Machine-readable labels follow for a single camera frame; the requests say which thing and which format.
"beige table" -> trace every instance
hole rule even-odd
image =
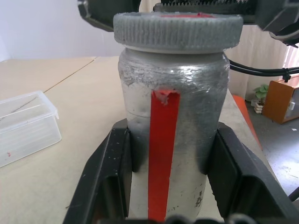
[[[1,79],[5,79],[6,85],[19,87],[15,91],[0,89],[0,96],[44,90],[58,108],[62,134],[59,143],[0,168],[1,224],[62,223],[87,159],[112,125],[126,117],[117,71],[118,57],[57,62],[43,67],[41,61],[28,61],[39,68],[30,79],[43,76],[45,82],[51,82],[50,87],[39,82],[32,88],[28,88],[30,80],[25,78],[26,69],[13,68],[6,76],[0,63]],[[7,64],[14,67],[14,61]],[[238,138],[270,169],[229,92],[220,121],[233,128]],[[221,219],[209,183],[199,216]]]

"gray floor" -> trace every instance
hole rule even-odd
[[[289,195],[299,186],[299,118],[280,125],[256,114],[249,103],[246,106],[263,153]]]

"red tape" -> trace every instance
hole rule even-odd
[[[160,222],[166,216],[179,99],[176,91],[151,94],[148,217]]]

